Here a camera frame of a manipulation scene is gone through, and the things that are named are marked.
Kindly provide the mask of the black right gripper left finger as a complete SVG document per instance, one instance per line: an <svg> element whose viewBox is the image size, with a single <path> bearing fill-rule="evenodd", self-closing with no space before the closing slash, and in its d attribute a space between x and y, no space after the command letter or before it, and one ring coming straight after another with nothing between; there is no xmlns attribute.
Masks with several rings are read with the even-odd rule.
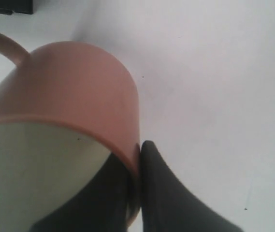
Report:
<svg viewBox="0 0 275 232"><path fill-rule="evenodd" d="M32 232L125 232L130 174L111 154L94 178Z"/></svg>

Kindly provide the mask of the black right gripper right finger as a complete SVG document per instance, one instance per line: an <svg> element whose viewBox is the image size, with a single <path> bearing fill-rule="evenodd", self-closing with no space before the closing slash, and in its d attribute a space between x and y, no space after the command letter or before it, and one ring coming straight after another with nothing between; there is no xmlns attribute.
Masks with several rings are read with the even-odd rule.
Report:
<svg viewBox="0 0 275 232"><path fill-rule="evenodd" d="M152 141L140 153L145 232L240 232L195 197L174 175Z"/></svg>

